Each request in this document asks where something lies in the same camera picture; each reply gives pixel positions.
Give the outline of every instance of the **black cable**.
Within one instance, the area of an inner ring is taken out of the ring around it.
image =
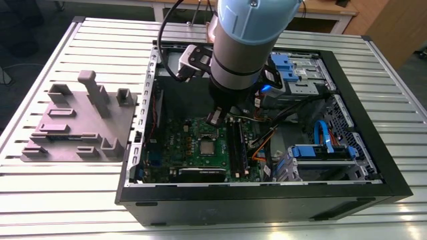
[[[207,5],[208,5],[208,8],[211,10],[211,14],[212,14],[211,17],[214,17],[214,15],[218,17],[219,16],[218,12],[212,10],[211,0],[207,0]]]
[[[157,51],[159,51],[159,56],[160,56],[160,60],[161,60],[164,69],[165,69],[167,73],[171,75],[171,77],[180,83],[184,82],[185,79],[179,79],[179,77],[175,75],[175,73],[172,72],[172,70],[165,62],[165,57],[164,57],[163,49],[161,49],[161,36],[163,36],[163,31],[165,30],[165,26],[167,26],[169,17],[172,15],[172,12],[175,11],[175,9],[177,8],[177,6],[181,4],[183,1],[184,0],[177,0],[176,3],[173,4],[173,6],[171,7],[171,9],[168,10],[165,17],[163,19],[163,23],[161,23],[159,35],[157,35]]]
[[[267,138],[270,136],[270,134],[272,134],[272,132],[275,131],[279,123],[287,119],[288,116],[291,116],[294,113],[298,112],[298,110],[308,103],[311,103],[312,101],[320,100],[320,99],[327,99],[331,96],[330,93],[324,93],[322,95],[318,96],[310,96],[307,97],[304,100],[299,101],[298,103],[295,103],[294,105],[288,106],[286,109],[283,109],[279,114],[276,115],[276,117],[271,120],[271,124],[270,124],[270,128],[268,131],[263,134],[262,137],[258,137],[254,142],[252,145],[256,144],[260,140],[263,140],[264,138]]]
[[[274,180],[274,159],[272,159],[271,144],[272,144],[272,140],[270,139],[264,145],[266,165],[270,168],[270,176],[267,175],[268,182],[271,182]]]
[[[304,19],[304,18],[306,18],[306,15],[307,15],[307,6],[306,6],[304,0],[302,0],[302,4],[303,4],[302,18]]]

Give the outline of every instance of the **metal table surface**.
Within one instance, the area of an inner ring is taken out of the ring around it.
[[[31,239],[424,239],[427,115],[375,45],[359,36],[286,31],[276,45],[331,50],[363,102],[414,196],[338,221],[143,227],[115,205],[121,163],[20,160],[55,83],[73,91],[80,70],[107,91],[141,94],[160,24],[87,18],[73,22],[0,137],[0,236]],[[204,42],[203,25],[171,23],[165,40]]]

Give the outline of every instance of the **wooden desk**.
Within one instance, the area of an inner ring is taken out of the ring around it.
[[[155,21],[161,22],[164,19],[163,9],[171,8],[175,4],[176,0],[155,0],[152,4]],[[218,0],[211,0],[211,5],[215,6]],[[340,7],[335,5],[335,0],[306,0],[306,18],[307,19],[323,19],[323,20],[334,20],[335,24],[331,28],[331,34],[342,34],[344,29],[352,19],[354,16],[358,15],[358,10],[351,4],[347,4],[347,7]],[[198,8],[199,0],[184,0],[184,2],[179,5],[180,9],[191,9],[195,10]],[[199,10],[206,9],[206,4],[208,4],[207,0],[202,0],[203,7]],[[303,4],[299,7],[296,18],[303,17],[304,6]]]
[[[127,5],[127,6],[137,6],[137,7],[152,7],[155,21],[161,22],[164,19],[164,9],[171,8],[176,3],[176,0],[49,0],[56,4],[56,8],[59,11],[63,11],[61,2],[77,2],[77,3],[88,3],[88,4],[111,4],[111,5]],[[200,0],[200,11],[207,9],[208,0]],[[210,0],[211,5],[215,6],[219,0]],[[335,5],[335,0],[304,0],[307,6],[306,18],[312,20],[332,20],[334,22],[330,24],[327,31],[324,33],[331,34],[342,34],[350,20],[354,16],[358,15],[358,10],[354,5],[348,3],[347,7],[340,7]],[[184,0],[183,3],[177,6],[179,9],[189,9],[195,10],[198,8],[199,0]],[[296,13],[296,18],[303,17],[304,7],[303,5],[299,7],[299,12]],[[322,22],[311,21],[310,25],[319,25]]]

